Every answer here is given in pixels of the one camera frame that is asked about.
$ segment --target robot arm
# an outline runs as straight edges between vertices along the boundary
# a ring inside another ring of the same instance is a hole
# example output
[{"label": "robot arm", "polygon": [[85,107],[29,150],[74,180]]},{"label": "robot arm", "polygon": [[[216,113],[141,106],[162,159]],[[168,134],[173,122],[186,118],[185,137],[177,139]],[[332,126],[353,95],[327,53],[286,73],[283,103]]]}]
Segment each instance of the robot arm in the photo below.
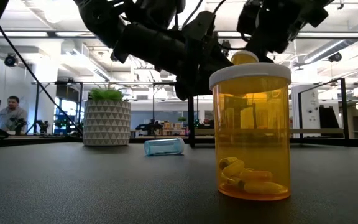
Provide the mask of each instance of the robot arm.
[{"label": "robot arm", "polygon": [[[215,15],[200,12],[182,31],[168,30],[185,0],[75,0],[87,28],[107,47],[111,58],[124,63],[136,56],[177,76],[177,97],[185,100],[211,94],[209,76],[232,63],[222,53],[214,32]],[[251,38],[246,50],[261,62],[268,52],[282,53],[307,24],[317,27],[328,17],[324,7],[333,0],[248,0],[237,31]]]}]

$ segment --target yellow pill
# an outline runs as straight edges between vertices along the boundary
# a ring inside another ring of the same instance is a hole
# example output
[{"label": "yellow pill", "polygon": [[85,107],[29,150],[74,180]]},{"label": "yellow pill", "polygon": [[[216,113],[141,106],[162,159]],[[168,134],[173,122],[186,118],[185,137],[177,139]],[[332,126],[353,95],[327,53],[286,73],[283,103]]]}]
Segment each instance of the yellow pill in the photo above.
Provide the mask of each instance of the yellow pill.
[{"label": "yellow pill", "polygon": [[258,57],[255,54],[245,50],[236,52],[231,59],[231,62],[234,65],[240,65],[244,63],[257,63],[258,61]]},{"label": "yellow pill", "polygon": [[244,190],[250,194],[284,194],[288,187],[273,182],[249,182],[244,185]]},{"label": "yellow pill", "polygon": [[233,162],[236,162],[237,160],[238,159],[236,157],[228,157],[228,158],[221,159],[219,161],[219,168],[223,170],[225,167],[232,164]]},{"label": "yellow pill", "polygon": [[253,168],[244,168],[241,172],[251,172],[255,171]]},{"label": "yellow pill", "polygon": [[273,174],[269,171],[242,171],[240,178],[244,182],[271,182]]},{"label": "yellow pill", "polygon": [[225,167],[222,172],[226,177],[231,177],[239,174],[243,170],[243,168],[244,162],[241,160],[237,160],[236,162],[233,162],[232,164]]},{"label": "yellow pill", "polygon": [[233,185],[235,187],[239,187],[241,190],[244,189],[244,181],[242,181],[240,178],[238,177],[226,177],[223,173],[221,174],[221,178],[222,181],[225,184],[229,184],[229,185]]}]

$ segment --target light blue vial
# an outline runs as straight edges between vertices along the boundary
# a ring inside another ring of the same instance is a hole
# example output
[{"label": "light blue vial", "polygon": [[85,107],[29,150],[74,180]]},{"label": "light blue vial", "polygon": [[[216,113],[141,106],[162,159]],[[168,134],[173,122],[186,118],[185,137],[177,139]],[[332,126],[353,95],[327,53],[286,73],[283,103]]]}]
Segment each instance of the light blue vial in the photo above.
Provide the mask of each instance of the light blue vial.
[{"label": "light blue vial", "polygon": [[149,140],[144,143],[146,156],[181,154],[185,148],[182,138]]}]

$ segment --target capsule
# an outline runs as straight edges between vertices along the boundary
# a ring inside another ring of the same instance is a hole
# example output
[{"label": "capsule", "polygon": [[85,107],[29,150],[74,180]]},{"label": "capsule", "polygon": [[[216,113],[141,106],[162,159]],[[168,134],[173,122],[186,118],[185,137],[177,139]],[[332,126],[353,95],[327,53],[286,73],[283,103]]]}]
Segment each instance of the capsule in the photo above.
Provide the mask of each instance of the capsule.
[{"label": "capsule", "polygon": [[273,174],[269,171],[242,171],[240,178],[244,182],[271,182]]},{"label": "capsule", "polygon": [[232,177],[226,177],[223,173],[221,174],[221,178],[225,184],[229,184],[235,187],[238,187],[239,189],[244,189],[244,181],[242,181],[240,178],[232,176]]},{"label": "capsule", "polygon": [[253,168],[244,168],[241,172],[251,172],[255,171]]},{"label": "capsule", "polygon": [[233,162],[236,162],[238,159],[236,157],[228,157],[228,158],[224,158],[221,159],[219,161],[219,168],[221,170],[223,170],[224,168],[226,168],[228,165],[232,164]]},{"label": "capsule", "polygon": [[232,164],[225,167],[222,173],[226,177],[231,177],[239,174],[243,170],[243,168],[244,168],[244,162],[241,160],[237,160],[236,162],[233,162]]},{"label": "capsule", "polygon": [[288,192],[288,187],[273,182],[249,182],[244,190],[250,194],[275,195]]}]

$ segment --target white geometric planter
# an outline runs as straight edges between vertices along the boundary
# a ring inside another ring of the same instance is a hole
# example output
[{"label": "white geometric planter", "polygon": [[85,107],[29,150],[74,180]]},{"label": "white geometric planter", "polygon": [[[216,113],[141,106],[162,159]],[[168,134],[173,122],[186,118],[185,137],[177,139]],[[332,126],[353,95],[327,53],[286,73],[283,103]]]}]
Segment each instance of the white geometric planter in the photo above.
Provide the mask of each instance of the white geometric planter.
[{"label": "white geometric planter", "polygon": [[131,136],[131,104],[127,101],[88,100],[85,103],[85,146],[123,146]]}]

